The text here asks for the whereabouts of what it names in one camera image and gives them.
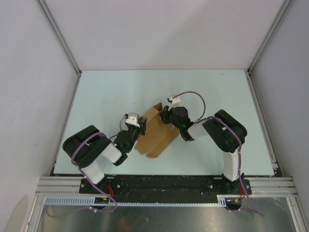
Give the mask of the brown cardboard box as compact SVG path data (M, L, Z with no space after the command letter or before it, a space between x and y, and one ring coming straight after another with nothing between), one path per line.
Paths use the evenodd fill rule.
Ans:
M144 135L139 135L135 149L149 158L157 158L179 136L179 130L172 124L164 124L159 115L162 103L151 107L143 117L147 118Z

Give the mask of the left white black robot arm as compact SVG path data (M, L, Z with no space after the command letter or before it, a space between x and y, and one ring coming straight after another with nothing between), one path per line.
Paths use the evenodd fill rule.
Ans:
M145 135L147 118L130 113L124 119L127 129L120 130L114 140L90 125L66 139L62 145L72 164L90 180L89 186L96 193L102 193L107 187L98 158L104 157L119 166L127 159L138 136Z

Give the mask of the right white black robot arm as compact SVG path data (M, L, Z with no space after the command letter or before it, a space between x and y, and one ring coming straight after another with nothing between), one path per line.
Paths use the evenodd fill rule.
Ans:
M241 172L241 148L247 136L246 128L233 118L227 111L221 109L214 116L191 121L185 107L169 109L165 106L159 112L164 124L176 127L184 141L194 141L203 136L210 136L222 150L224 172L222 176L223 189L228 194L234 194L243 183Z

